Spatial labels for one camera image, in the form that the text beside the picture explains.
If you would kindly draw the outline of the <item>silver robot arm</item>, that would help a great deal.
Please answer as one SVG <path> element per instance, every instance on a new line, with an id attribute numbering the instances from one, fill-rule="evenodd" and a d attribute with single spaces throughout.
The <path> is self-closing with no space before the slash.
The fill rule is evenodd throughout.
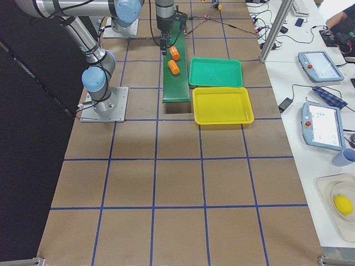
<path id="1" fill-rule="evenodd" d="M 118 17 L 111 17 L 111 28 L 115 32 L 121 32 L 125 28 L 129 28 L 131 26 L 130 23 L 123 21 Z"/>
<path id="2" fill-rule="evenodd" d="M 16 1 L 17 6 L 34 18 L 57 17 L 60 25 L 72 36 L 85 55 L 89 68 L 82 73 L 82 82 L 91 97 L 89 108 L 97 114 L 111 113 L 118 103 L 109 87 L 115 70 L 114 56 L 92 37 L 81 16 L 111 17 L 112 27 L 127 28 L 141 13 L 143 1 Z"/>

